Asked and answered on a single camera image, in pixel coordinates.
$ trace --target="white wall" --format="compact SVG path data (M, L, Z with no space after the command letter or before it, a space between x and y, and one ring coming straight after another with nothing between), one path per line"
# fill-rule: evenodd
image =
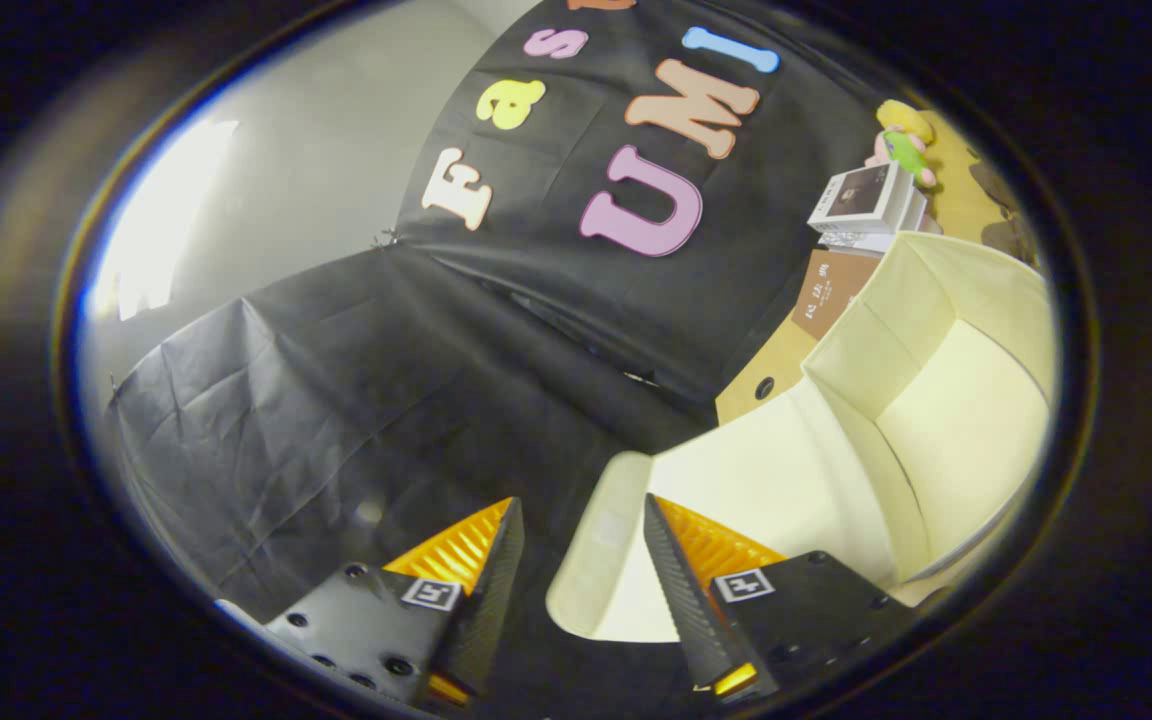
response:
M99 411L151 348L243 293L366 250L394 225L417 152L477 58L535 0L411 0L340 20L194 120L237 120L183 237L168 304L92 306L83 404ZM164 245L169 245L164 238Z

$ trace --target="wrinkled black sheet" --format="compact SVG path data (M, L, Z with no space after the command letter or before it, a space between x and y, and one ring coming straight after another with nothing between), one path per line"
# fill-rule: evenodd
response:
M605 462L708 424L420 251L355 255L220 306L137 365L109 424L146 520L260 621L348 560L382 564L520 497L500 692L477 714L594 700L650 714L685 683L676 647L579 641L544 597ZM634 667L639 684L619 691ZM552 685L573 670L582 682Z
M687 50L681 38L689 26L774 50L780 68L763 74L713 51ZM526 38L544 28L581 29L590 40L568 59L526 55ZM819 238L805 225L814 202L832 174L872 154L874 109L900 96L862 79L849 68L863 60L844 53L767 3L652 0L630 10L571 12L564 0L545 0L500 36L445 106L408 181L397 234L510 293L605 361L712 404L794 306ZM669 58L759 92L753 113L732 128L736 143L727 158L714 160L668 129L626 122L634 97L676 94L654 75ZM500 79L547 88L508 131L475 115L479 96ZM608 160L623 145L702 192L699 227L673 255L646 258L579 234L581 214L599 191L647 219L672 211L653 188L607 179ZM447 147L463 150L461 161L493 188L476 232L447 210L420 207Z

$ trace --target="book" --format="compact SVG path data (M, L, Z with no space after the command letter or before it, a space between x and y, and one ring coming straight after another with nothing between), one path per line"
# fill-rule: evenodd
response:
M918 194L914 176L895 162L838 174L826 183L808 225L818 232L895 233L911 194Z
M869 282L879 260L861 252L813 250L791 319L810 336L824 338Z
M899 228L902 232L941 232L941 225L927 214L927 196L918 190L910 192ZM893 240L896 240L896 233L889 232L826 232L820 236L823 245L877 252L887 252Z

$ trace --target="stacked books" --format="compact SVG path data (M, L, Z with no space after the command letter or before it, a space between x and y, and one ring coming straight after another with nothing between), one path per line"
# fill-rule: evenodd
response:
M897 232L941 232L927 214L927 196L896 162L829 179L808 223L825 245L874 252L886 252Z

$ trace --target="letter cutout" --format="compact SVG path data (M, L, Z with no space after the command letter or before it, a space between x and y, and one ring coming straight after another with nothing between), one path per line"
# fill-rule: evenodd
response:
M568 10L589 8L591 10L628 10L637 0L567 0Z
M492 202L492 185L484 184L477 190L468 188L471 182L479 182L480 176L475 168L456 162L463 156L465 152L458 147L448 147L439 152L434 174L430 176L425 195L420 197L420 207L438 205L439 209L449 210L453 214L464 218L465 227L476 232L483 223L483 215Z
M722 53L737 60L744 60L753 65L758 73L772 73L781 65L781 56L772 53L771 50L758 50L743 41L735 41L732 38L714 35L703 26L692 26L682 36L682 46L688 50L713 50L714 53Z
M564 29L562 32L554 31L553 28L538 29L531 33L522 51L532 58L550 55L556 60L575 58L589 41L589 32L581 32L578 29Z
M513 129L526 120L526 115L531 114L531 106L541 96L545 96L545 83L539 79L502 79L492 83L492 88L486 88L479 96L477 115L479 120L492 119L492 123L500 129Z
M732 146L736 145L736 136L728 129L713 129L700 122L740 127L740 118L733 115L723 103L741 115L748 115L758 106L758 91L707 76L673 59L659 65L657 77L682 96L635 97L626 108L626 122L631 126L652 123L672 129L704 145L710 158L721 160L730 154Z
M660 165L639 158L636 146L626 145L612 156L612 161L607 165L607 177L613 182L636 179L657 188L673 198L673 214L666 222L653 223L621 209L612 199L612 194L604 191L590 199L585 214L581 215L582 236L593 237L600 234L649 258L659 258L680 249L691 237L696 225L700 223L704 204L696 185Z

